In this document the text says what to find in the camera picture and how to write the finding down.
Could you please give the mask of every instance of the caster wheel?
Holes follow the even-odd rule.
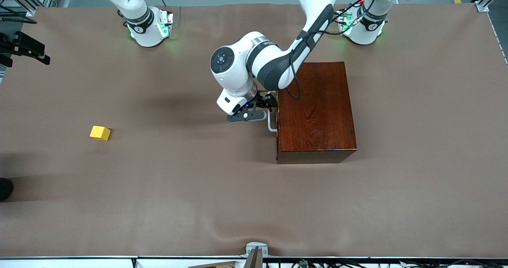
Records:
[[[10,196],[13,188],[10,179],[0,177],[0,201],[5,201]]]

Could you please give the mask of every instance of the yellow cube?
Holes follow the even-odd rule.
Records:
[[[94,126],[92,127],[90,137],[100,141],[108,141],[110,133],[111,130],[107,129],[106,127]]]

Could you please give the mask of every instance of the table surface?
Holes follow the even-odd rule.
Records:
[[[321,40],[308,61],[345,62],[358,143],[326,165],[276,165],[209,69],[249,31],[287,48],[299,6],[182,8],[155,48],[112,8],[35,19],[51,65],[14,57],[0,87],[0,255],[507,256],[508,69],[472,4],[395,5],[370,46]]]

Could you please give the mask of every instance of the wooden box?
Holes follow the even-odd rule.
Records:
[[[301,98],[278,92],[277,163],[341,163],[357,150],[344,62],[304,63],[297,78]]]

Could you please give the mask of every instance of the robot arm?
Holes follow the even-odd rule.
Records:
[[[233,116],[257,98],[257,77],[268,91],[285,89],[307,56],[319,42],[335,13],[336,0],[299,0],[307,18],[302,31],[286,51],[259,32],[251,32],[230,46],[217,49],[210,60],[211,71],[224,88],[217,104]]]
[[[143,47],[158,45],[171,33],[172,14],[147,6],[145,0],[109,0],[127,21],[131,36]]]

